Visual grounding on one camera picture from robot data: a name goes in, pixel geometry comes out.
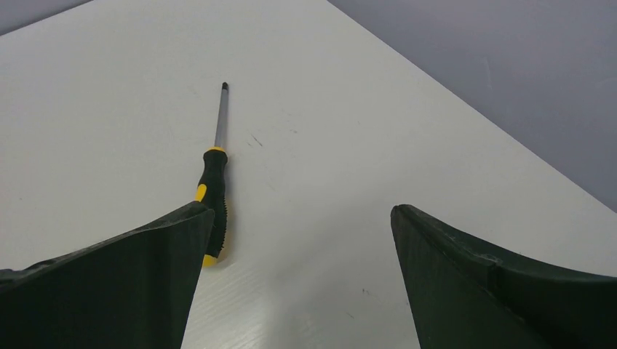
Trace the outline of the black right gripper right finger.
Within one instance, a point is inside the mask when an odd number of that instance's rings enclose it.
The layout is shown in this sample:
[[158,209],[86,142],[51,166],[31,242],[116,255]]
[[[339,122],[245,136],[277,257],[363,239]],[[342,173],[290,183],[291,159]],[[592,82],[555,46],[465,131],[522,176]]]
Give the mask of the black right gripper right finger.
[[422,348],[614,348],[616,279],[517,254],[403,204],[391,229]]

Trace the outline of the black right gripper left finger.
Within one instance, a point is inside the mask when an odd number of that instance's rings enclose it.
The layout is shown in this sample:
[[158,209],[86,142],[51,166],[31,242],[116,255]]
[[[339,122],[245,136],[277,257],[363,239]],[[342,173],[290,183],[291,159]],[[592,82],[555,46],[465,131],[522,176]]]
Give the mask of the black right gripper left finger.
[[3,348],[179,348],[214,220],[191,202],[142,227],[1,271]]

